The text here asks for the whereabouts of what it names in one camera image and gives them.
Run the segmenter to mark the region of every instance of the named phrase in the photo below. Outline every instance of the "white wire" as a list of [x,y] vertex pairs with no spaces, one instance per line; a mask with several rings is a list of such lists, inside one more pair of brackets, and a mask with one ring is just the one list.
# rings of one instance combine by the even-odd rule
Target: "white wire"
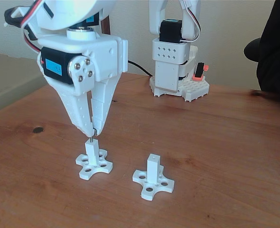
[[184,6],[186,8],[186,11],[187,13],[189,14],[189,16],[193,19],[193,22],[196,24],[197,28],[198,28],[198,34],[197,36],[194,38],[194,39],[182,39],[181,41],[182,42],[195,42],[196,40],[199,39],[199,36],[200,36],[200,26],[199,24],[197,23],[197,21],[194,19],[193,15],[189,12],[189,8],[187,7],[187,3],[186,3],[186,0],[183,0],[183,3],[184,3]]
[[[24,28],[26,27],[26,25],[30,22],[30,20],[35,16],[35,14],[38,12],[38,10],[41,8],[41,6],[44,4],[44,2],[45,2],[45,0],[42,0],[39,4],[38,4],[38,6],[37,6],[37,8],[35,9],[35,11],[33,11],[33,13],[29,16],[29,18],[23,23],[23,24],[21,24],[21,32],[22,32],[22,37],[23,37],[23,40],[24,40],[24,35],[25,35],[25,32],[24,32]],[[31,50],[33,50],[34,52],[36,52],[36,53],[38,53],[36,50],[34,50],[31,46],[29,46],[28,44],[27,44],[27,46],[31,49]]]

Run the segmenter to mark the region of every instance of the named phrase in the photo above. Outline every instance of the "table surface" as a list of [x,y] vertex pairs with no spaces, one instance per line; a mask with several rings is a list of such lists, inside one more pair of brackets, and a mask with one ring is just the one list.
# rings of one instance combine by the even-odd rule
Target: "table surface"
[[[123,74],[98,139],[113,170],[82,180],[87,138],[55,90],[0,110],[0,227],[280,228],[278,101],[218,85],[154,97],[148,76]],[[175,188],[146,201],[132,174],[150,153]]]

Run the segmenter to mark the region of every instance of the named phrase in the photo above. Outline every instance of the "blue label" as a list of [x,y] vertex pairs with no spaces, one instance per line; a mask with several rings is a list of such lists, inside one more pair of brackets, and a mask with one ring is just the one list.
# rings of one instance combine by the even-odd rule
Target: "blue label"
[[93,16],[91,16],[91,17],[89,17],[88,19],[86,19],[86,22],[87,22],[87,23],[88,23],[88,22],[94,22]]
[[62,76],[61,65],[53,61],[50,61],[49,59],[46,59],[46,69],[56,73],[57,75]]
[[165,21],[169,21],[169,22],[178,22],[179,20],[166,19]]

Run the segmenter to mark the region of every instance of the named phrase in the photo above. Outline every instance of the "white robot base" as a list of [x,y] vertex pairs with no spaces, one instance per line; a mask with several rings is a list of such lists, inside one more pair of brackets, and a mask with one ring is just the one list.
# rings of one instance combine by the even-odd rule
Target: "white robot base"
[[205,77],[203,77],[201,82],[196,82],[189,76],[183,79],[181,84],[178,86],[178,91],[176,93],[155,87],[155,77],[150,78],[149,85],[154,96],[159,97],[163,94],[182,96],[185,101],[189,102],[208,94],[210,88],[210,85],[206,82]]
[[141,197],[152,201],[159,191],[172,193],[175,182],[163,176],[163,166],[160,165],[160,156],[150,154],[148,158],[147,172],[136,170],[132,176],[132,181],[143,186]]
[[79,176],[83,180],[89,180],[97,172],[110,173],[112,171],[112,162],[106,161],[106,150],[99,149],[98,140],[90,138],[85,143],[86,155],[80,154],[75,163],[83,168]]

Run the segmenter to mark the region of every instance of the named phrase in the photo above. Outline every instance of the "black cable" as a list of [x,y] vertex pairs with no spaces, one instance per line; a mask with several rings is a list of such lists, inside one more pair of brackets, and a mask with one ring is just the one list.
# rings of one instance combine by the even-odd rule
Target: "black cable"
[[132,65],[134,65],[134,66],[140,68],[140,69],[141,69],[144,73],[146,73],[148,76],[153,77],[152,74],[150,74],[146,69],[144,69],[143,67],[141,67],[141,66],[138,65],[137,63],[134,63],[134,62],[132,62],[132,61],[128,61],[128,63],[130,63],[130,64],[132,64]]

